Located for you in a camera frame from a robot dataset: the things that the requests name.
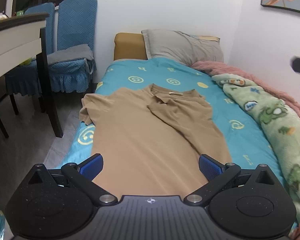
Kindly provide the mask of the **tan t-shirt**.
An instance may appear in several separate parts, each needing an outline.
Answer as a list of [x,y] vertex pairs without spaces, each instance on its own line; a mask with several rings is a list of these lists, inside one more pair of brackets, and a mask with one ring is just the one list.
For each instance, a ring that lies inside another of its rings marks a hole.
[[94,183],[117,198],[185,197],[207,183],[198,167],[202,154],[231,161],[211,105],[194,89],[177,92],[152,84],[108,96],[87,94],[79,118],[95,126],[91,151],[103,157]]

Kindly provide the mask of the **pink fuzzy blanket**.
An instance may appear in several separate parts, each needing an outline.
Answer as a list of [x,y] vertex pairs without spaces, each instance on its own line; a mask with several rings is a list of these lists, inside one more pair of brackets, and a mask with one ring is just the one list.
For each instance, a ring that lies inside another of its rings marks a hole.
[[282,99],[300,118],[300,104],[293,97],[291,97],[286,92],[271,87],[262,80],[258,79],[256,76],[249,74],[237,67],[233,67],[217,61],[197,61],[191,66],[191,68],[204,72],[209,76],[219,74],[235,74],[245,79],[251,80],[258,86],[261,86],[267,93],[276,98]]

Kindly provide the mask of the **grey folded cloth on chair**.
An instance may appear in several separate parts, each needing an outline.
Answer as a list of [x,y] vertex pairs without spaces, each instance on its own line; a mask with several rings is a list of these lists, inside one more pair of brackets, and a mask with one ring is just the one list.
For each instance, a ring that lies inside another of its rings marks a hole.
[[86,59],[90,61],[94,59],[93,52],[87,44],[80,44],[49,54],[47,55],[47,64],[52,65],[55,63],[68,62],[80,59]]

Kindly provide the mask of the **blue covered chair near bed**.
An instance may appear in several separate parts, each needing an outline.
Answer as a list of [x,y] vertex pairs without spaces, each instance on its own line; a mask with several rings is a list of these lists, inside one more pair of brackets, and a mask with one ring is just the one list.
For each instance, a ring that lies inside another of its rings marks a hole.
[[96,62],[94,39],[97,0],[64,0],[58,8],[57,50],[47,56],[54,92],[88,90]]

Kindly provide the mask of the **teal smiley bed sheet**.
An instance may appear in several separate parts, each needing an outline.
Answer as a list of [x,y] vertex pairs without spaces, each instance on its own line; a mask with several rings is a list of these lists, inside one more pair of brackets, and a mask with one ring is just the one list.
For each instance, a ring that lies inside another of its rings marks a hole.
[[[119,60],[113,62],[93,94],[108,96],[120,88],[131,90],[157,85],[172,91],[196,90],[212,107],[212,119],[223,133],[231,161],[253,169],[267,164],[281,183],[285,182],[276,154],[258,123],[226,96],[207,74],[173,60]],[[65,163],[80,163],[92,153],[95,126],[80,121]]]

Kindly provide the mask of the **green fruit on chair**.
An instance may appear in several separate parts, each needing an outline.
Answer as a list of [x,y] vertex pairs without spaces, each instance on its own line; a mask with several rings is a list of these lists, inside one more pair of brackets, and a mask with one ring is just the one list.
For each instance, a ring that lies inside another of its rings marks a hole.
[[32,62],[32,58],[25,60],[24,62],[20,63],[20,66],[28,66]]

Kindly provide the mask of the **blue covered chair behind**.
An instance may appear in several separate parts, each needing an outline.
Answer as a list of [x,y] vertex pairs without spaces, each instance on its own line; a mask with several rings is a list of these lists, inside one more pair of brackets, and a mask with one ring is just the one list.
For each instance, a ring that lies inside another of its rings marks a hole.
[[[54,52],[53,35],[55,23],[55,5],[51,2],[37,5],[27,9],[25,11],[25,15],[41,12],[46,12],[49,14],[49,17],[46,19],[45,41],[46,53],[51,54]],[[18,107],[14,98],[15,94],[21,94],[22,96],[41,96],[41,88],[35,58],[32,58],[32,62],[28,66],[18,65],[6,73],[5,81],[7,93],[10,97],[15,115],[19,115]]]

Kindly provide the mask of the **grey pillow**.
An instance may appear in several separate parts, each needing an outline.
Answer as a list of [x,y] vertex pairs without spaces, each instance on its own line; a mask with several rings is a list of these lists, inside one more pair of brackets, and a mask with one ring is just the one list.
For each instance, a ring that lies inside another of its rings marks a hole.
[[161,29],[147,29],[141,33],[148,59],[164,57],[189,67],[198,61],[224,61],[218,37]]

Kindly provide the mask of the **mustard yellow headboard cushion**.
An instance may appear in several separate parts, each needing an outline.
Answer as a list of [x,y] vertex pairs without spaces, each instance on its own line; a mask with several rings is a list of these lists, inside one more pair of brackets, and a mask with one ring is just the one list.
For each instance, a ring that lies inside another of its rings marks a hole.
[[121,59],[146,60],[146,47],[142,34],[117,33],[114,38],[114,61]]

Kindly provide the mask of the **green cartoon fleece blanket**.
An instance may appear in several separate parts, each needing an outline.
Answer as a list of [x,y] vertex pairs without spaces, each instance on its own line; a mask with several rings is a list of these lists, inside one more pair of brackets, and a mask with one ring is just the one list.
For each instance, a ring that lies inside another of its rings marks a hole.
[[214,75],[212,80],[261,127],[277,156],[300,222],[300,117],[287,101],[254,81],[234,74]]

